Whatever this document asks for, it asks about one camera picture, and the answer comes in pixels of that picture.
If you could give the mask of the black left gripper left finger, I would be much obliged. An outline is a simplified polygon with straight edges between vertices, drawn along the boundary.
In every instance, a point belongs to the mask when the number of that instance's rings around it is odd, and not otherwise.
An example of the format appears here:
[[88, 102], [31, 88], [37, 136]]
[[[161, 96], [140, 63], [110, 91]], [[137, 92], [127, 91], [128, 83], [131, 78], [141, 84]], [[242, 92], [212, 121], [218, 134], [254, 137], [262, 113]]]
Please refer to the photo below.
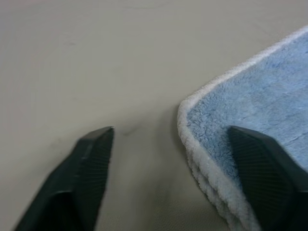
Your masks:
[[113, 139], [113, 127], [81, 137], [43, 182], [14, 231], [94, 231]]

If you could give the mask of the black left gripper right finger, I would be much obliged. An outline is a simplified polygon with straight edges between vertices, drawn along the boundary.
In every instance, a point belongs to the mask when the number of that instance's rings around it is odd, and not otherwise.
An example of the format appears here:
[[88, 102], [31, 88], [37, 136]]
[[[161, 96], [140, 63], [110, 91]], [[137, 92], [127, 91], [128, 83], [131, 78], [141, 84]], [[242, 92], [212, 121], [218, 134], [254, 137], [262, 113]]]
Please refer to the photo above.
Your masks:
[[308, 173], [270, 136], [231, 126], [232, 156], [263, 231], [308, 231]]

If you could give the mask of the blue towel with white edge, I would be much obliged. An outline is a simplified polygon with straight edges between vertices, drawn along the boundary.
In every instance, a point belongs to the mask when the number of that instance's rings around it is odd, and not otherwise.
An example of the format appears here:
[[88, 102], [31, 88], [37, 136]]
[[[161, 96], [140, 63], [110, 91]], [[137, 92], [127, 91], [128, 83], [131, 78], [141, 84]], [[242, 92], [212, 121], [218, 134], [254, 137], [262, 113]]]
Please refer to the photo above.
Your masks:
[[231, 231], [263, 231], [242, 189], [231, 126], [272, 137], [308, 173], [308, 26], [213, 79], [178, 110], [200, 189]]

